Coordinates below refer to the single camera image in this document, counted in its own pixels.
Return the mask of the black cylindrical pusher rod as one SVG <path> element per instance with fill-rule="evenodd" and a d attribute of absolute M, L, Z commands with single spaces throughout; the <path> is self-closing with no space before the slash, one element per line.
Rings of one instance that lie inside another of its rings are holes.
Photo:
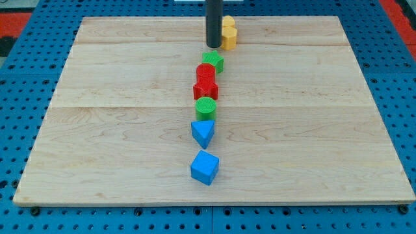
<path fill-rule="evenodd" d="M 206 44 L 218 48 L 222 43 L 223 0 L 205 1 Z"/>

